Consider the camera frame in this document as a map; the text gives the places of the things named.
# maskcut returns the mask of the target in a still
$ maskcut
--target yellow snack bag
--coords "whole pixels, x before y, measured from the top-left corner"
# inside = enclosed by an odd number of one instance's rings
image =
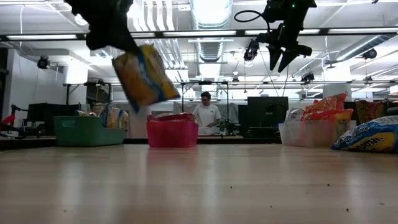
[[[180,97],[167,78],[158,51],[153,45],[142,45],[140,49],[140,55],[126,52],[113,60],[116,74],[136,113],[141,106]]]

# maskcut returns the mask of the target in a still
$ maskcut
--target wooden table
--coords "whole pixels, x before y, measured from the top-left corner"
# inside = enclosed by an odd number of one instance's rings
[[[398,157],[280,145],[0,153],[0,223],[398,223]]]

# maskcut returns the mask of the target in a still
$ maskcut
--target black robotic arm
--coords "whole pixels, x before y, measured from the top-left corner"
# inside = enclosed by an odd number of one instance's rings
[[[133,0],[65,0],[74,15],[89,23],[86,44],[90,50],[107,45],[138,54],[139,47],[127,27],[127,12]]]

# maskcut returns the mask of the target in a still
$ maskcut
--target white t-shirt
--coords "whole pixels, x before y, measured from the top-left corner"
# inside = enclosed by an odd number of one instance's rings
[[[199,127],[206,127],[217,119],[221,119],[220,111],[215,105],[205,106],[199,104],[192,112],[196,117]]]

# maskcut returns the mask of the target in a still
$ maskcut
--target man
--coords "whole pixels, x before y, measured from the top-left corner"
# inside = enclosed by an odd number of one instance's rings
[[[193,110],[192,114],[195,115],[199,127],[212,128],[220,122],[220,111],[217,106],[210,104],[209,92],[204,92],[200,96],[201,104]]]

